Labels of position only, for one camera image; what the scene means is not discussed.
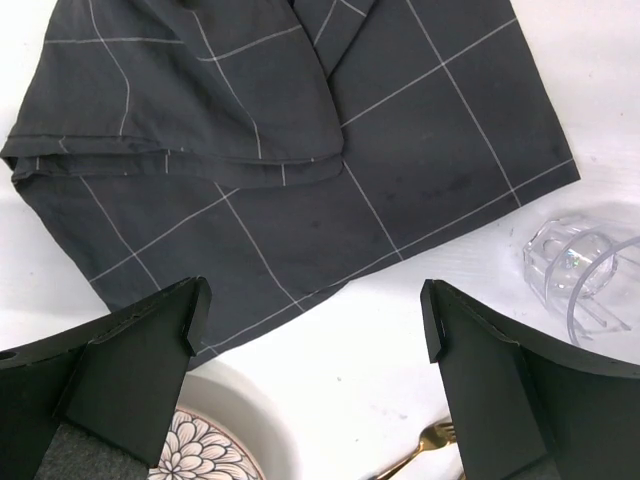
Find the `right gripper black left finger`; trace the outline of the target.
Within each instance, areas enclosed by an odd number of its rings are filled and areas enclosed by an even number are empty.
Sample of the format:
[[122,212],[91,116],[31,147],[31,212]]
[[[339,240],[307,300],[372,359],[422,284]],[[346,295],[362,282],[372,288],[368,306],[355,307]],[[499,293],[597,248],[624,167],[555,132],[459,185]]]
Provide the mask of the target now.
[[204,278],[187,278],[2,351],[2,478],[146,478],[160,460],[211,296]]

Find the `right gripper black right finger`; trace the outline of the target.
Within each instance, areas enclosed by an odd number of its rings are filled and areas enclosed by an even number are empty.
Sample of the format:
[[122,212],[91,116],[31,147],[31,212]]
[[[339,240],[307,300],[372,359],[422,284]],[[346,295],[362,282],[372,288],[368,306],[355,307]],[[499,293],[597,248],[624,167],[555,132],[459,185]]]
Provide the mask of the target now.
[[420,294],[469,479],[636,479],[639,368],[504,316],[454,286]]

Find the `dark grey checked cloth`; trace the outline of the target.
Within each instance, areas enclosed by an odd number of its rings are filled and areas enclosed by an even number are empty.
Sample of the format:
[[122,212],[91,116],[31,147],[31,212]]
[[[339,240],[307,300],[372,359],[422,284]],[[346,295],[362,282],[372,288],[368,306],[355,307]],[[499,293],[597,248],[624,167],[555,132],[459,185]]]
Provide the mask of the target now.
[[507,1],[60,1],[1,151],[113,311],[204,363],[579,180]]

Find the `floral patterned plate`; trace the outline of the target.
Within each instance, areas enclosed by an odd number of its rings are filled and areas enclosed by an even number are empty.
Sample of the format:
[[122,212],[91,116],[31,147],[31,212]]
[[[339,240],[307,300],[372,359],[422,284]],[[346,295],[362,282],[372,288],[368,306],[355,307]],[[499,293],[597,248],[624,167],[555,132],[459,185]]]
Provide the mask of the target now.
[[209,422],[177,409],[148,479],[257,479],[248,457]]

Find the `clear drinking glass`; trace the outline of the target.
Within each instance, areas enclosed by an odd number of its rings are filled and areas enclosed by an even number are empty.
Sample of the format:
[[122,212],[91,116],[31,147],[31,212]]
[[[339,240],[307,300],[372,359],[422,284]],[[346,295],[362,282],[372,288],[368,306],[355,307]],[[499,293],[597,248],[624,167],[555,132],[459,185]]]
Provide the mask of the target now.
[[576,214],[546,221],[523,248],[524,280],[570,342],[639,335],[639,228]]

